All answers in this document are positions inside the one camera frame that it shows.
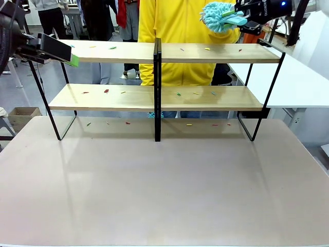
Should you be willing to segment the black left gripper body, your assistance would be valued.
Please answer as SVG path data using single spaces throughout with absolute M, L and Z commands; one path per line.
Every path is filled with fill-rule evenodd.
M 19 35 L 18 44 L 19 45 L 15 51 L 15 56 L 18 58 L 23 59 L 20 56 L 20 52 L 23 50 L 39 52 L 39 51 L 37 51 L 37 48 L 36 48 L 36 45 L 38 44 L 37 38 L 35 38 L 29 34 L 23 33 L 23 34 Z

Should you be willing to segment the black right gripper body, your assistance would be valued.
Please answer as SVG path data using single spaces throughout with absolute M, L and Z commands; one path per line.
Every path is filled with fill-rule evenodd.
M 265 24 L 268 21 L 291 15 L 293 5 L 291 0 L 256 1 L 256 7 L 253 10 L 253 21 Z

